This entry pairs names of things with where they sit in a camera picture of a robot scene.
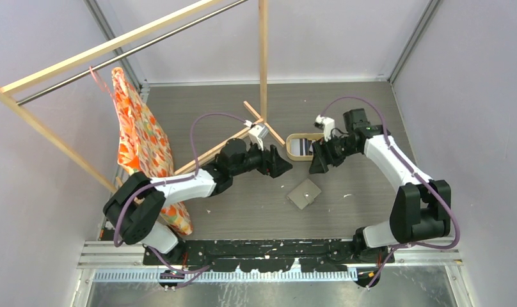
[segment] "wooden frame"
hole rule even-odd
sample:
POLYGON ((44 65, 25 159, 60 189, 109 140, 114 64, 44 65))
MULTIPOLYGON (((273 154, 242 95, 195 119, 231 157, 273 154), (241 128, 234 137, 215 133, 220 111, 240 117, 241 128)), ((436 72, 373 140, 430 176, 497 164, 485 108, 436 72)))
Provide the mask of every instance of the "wooden frame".
MULTIPOLYGON (((27 122, 32 128, 38 131, 52 144, 57 146, 65 155, 76 162, 82 169, 98 180, 104 187, 109 189, 112 193, 117 190, 115 185, 108 180, 106 177, 95 169, 83 156, 77 153, 71 148, 64 140, 62 140, 55 132, 48 128, 42 123, 37 117, 35 117, 30 111, 24 107, 17 105, 17 101, 12 95, 19 93, 27 88, 30 88, 43 81, 49 80, 63 72, 66 72, 78 65, 87 63, 95 58, 100 57, 110 51, 113 51, 127 43, 134 42, 154 31, 162 29, 167 25, 173 24, 183 18, 191 16, 192 14, 202 11, 212 5, 221 2, 221 0, 200 0, 193 3, 185 8, 168 14, 160 19, 152 21, 144 26, 129 31, 121 36, 118 36, 108 42, 102 43, 96 47, 93 47, 87 51, 84 51, 76 56, 68 58, 60 63, 45 68, 39 72, 31 74, 18 81, 12 82, 6 86, 0 87, 0 101, 8 106, 17 116, 21 117, 27 122)), ((270 130, 270 133, 279 142, 280 145, 285 146, 285 141, 272 129, 267 122, 267 65, 268 65, 268 0, 258 0, 258 12, 259 12, 259 37, 260 37, 260 114, 258 114, 247 102, 244 102, 244 106, 251 114, 255 117, 255 123, 264 123, 270 130)), ((234 134, 230 138, 245 138, 248 135, 248 128, 245 128, 238 133, 234 134)), ((221 150, 227 141, 221 142, 219 145, 211 148, 201 156, 199 156, 199 163, 205 163, 211 159, 221 150)), ((187 163, 183 168, 178 169, 175 174, 189 173, 195 169, 195 162, 191 161, 187 163)))

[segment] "gray square object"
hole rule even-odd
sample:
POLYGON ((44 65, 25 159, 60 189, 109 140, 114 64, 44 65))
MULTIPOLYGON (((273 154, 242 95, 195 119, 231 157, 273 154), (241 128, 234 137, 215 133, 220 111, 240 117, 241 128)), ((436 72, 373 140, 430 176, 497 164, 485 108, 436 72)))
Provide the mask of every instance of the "gray square object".
POLYGON ((307 205, 311 205, 320 193, 321 189, 311 180, 306 179, 287 194, 287 198, 300 208, 300 210, 303 210, 307 205))

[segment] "beige tray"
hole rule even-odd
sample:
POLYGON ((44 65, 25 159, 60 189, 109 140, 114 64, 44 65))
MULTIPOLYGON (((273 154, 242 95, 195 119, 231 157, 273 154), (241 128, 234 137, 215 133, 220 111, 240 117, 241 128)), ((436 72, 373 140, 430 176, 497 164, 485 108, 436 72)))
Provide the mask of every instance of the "beige tray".
POLYGON ((314 139, 318 140, 322 138, 322 133, 294 133, 290 136, 287 136, 287 142, 285 144, 285 148, 287 149, 287 156, 289 156, 290 160, 293 161, 311 161, 313 160, 313 155, 293 155, 290 153, 290 141, 292 139, 314 139))

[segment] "floral fabric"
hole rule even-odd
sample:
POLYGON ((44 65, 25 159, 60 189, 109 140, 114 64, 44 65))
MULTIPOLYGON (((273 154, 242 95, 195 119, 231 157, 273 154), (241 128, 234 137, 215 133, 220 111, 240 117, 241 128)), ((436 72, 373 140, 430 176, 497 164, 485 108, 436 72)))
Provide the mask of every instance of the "floral fabric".
MULTIPOLYGON (((142 171, 148 177, 173 176, 172 150, 167 135, 138 92, 127 82, 123 69, 114 68, 111 74, 119 118, 117 163, 129 174, 142 171)), ((189 213, 182 202, 164 207, 161 217, 181 235, 193 232, 189 213)))

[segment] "clothing rack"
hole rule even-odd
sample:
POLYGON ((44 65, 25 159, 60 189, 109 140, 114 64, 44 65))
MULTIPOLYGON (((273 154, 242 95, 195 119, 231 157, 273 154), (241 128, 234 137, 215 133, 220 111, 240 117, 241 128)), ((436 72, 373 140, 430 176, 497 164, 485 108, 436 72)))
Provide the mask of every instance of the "clothing rack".
MULTIPOLYGON (((113 51, 123 45, 134 42, 154 31, 162 29, 174 22, 182 20, 188 16, 191 16, 199 11, 202 11, 212 5, 215 5, 221 0, 201 0, 196 3, 193 3, 185 8, 182 8, 178 11, 175 11, 171 14, 168 14, 160 19, 152 21, 144 26, 141 26, 137 29, 129 31, 123 35, 120 35, 112 40, 109 40, 105 43, 102 43, 96 47, 93 47, 87 51, 84 51, 76 56, 68 58, 60 63, 57 63, 53 66, 45 68, 39 72, 31 74, 25 78, 22 78, 18 81, 10 83, 6 86, 0 87, 0 101, 8 106, 14 113, 16 113, 19 117, 21 117, 25 122, 27 122, 32 128, 38 131, 41 135, 43 135, 46 139, 48 139, 52 144, 57 146, 65 155, 71 158, 74 162, 76 162, 80 167, 82 167, 86 172, 88 172, 91 176, 97 179, 104 187, 108 188, 112 193, 116 191, 116 187, 113 183, 104 177, 97 169, 95 169, 84 157, 79 155, 72 147, 70 147, 64 140, 62 140, 57 134, 55 134, 48 126, 42 123, 33 113, 25 109, 23 106, 33 100, 36 100, 44 95, 47 95, 59 88, 62 88, 70 83, 73 83, 81 78, 89 75, 91 72, 100 70, 101 68, 107 67, 110 64, 113 64, 121 59, 124 59, 132 54, 137 53, 147 47, 150 47, 162 40, 165 40, 168 37, 176 35, 183 30, 189 29, 205 20, 210 19, 213 16, 217 16, 220 13, 223 13, 233 7, 236 7, 247 0, 238 0, 234 3, 226 5, 212 13, 209 13, 203 17, 200 17, 192 22, 187 23, 184 26, 181 26, 169 33, 158 36, 146 43, 143 43, 131 50, 124 52, 114 58, 111 58, 107 61, 102 62, 94 67, 91 70, 85 70, 79 74, 76 74, 64 81, 61 81, 55 85, 52 85, 48 88, 40 90, 22 100, 16 101, 13 98, 13 95, 19 93, 27 88, 30 88, 40 82, 47 81, 63 72, 66 72, 78 65, 87 63, 103 54, 113 51)), ((267 64, 268 64, 268 0, 258 0, 258 13, 259 13, 259 37, 260 37, 260 114, 256 112, 247 102, 244 102, 244 106, 247 110, 251 112, 251 114, 256 118, 255 123, 263 123, 268 127, 272 136, 279 142, 280 145, 285 146, 285 141, 272 129, 272 127, 266 122, 267 118, 267 64)), ((239 131, 237 134, 234 134, 231 138, 245 138, 248 135, 249 128, 245 128, 239 131)), ((221 148, 224 146, 227 140, 221 142, 219 145, 207 151, 205 154, 199 156, 199 163, 202 164, 207 162, 217 154, 221 148)), ((183 168, 178 169, 176 171, 176 175, 188 173, 193 171, 195 168, 194 162, 190 162, 186 164, 183 168)))

